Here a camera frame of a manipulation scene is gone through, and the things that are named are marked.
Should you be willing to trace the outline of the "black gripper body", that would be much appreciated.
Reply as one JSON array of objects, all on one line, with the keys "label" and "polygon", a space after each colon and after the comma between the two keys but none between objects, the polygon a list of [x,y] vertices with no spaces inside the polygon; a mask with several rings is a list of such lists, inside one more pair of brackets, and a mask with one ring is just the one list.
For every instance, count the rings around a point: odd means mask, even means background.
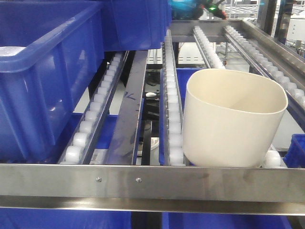
[{"label": "black gripper body", "polygon": [[192,10],[192,20],[198,20],[203,15],[204,10],[207,10],[214,17],[226,20],[225,12],[219,8],[223,0],[219,0],[216,3],[213,3],[212,0],[194,0],[193,2],[195,7]]}]

